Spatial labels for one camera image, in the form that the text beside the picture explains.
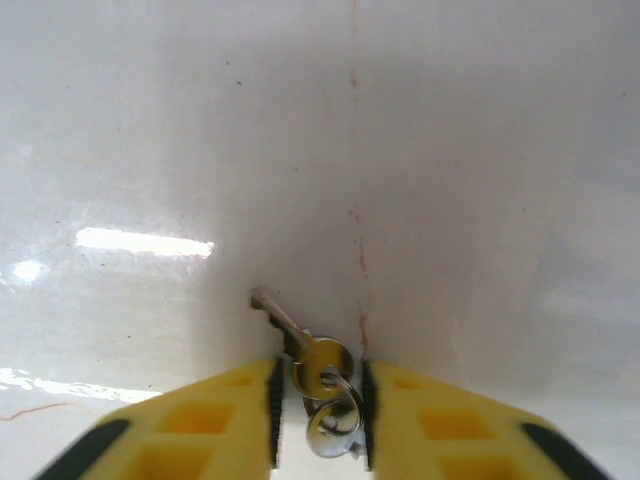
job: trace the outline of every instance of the black rubber pad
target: black rubber pad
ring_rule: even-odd
[[[113,420],[90,430],[36,477],[36,480],[80,478],[130,425],[129,420]]]
[[[373,470],[375,458],[375,421],[378,414],[378,386],[367,360],[362,361],[362,416],[364,420],[367,469]]]
[[[276,360],[276,364],[269,377],[269,420],[271,437],[270,452],[271,466],[278,468],[278,448],[280,446],[280,422],[282,419],[282,396],[284,394],[284,363],[282,358]]]
[[[609,480],[569,440],[535,423],[520,425],[524,433],[564,472],[569,480]]]

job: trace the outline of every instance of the crack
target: crack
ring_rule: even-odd
[[[54,408],[54,407],[63,407],[69,405],[68,403],[52,403],[50,405],[43,405],[41,407],[35,407],[35,408],[27,408],[26,410],[20,410],[17,413],[14,413],[13,415],[11,415],[10,417],[0,417],[0,422],[11,422],[13,420],[15,420],[16,418],[22,416],[22,415],[26,415],[27,413],[33,413],[33,412],[39,412],[40,410],[47,410],[49,408]]]

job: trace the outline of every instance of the key head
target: key head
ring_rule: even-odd
[[[312,400],[328,400],[340,394],[343,388],[323,381],[322,373],[333,367],[349,381],[353,375],[353,357],[342,343],[333,338],[309,335],[309,340],[309,348],[294,357],[293,384]]]

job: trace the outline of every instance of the key ring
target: key ring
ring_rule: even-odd
[[[342,393],[315,407],[307,425],[307,443],[313,453],[324,458],[335,458],[348,452],[358,453],[360,445],[356,441],[363,423],[362,399],[347,380],[335,373],[323,373],[323,378],[341,387]],[[313,401],[305,398],[305,410],[313,407]],[[329,418],[345,416],[345,408],[356,414],[356,421],[348,430],[332,427]]]

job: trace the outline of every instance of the square cutout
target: square cutout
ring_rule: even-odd
[[[144,446],[125,476],[126,480],[196,480],[213,450],[201,446]]]
[[[220,435],[227,429],[232,415],[232,405],[192,403],[173,410],[160,431]]]
[[[509,457],[445,457],[440,467],[447,480],[524,480]]]
[[[493,438],[480,414],[468,408],[427,408],[418,412],[418,420],[431,440]]]

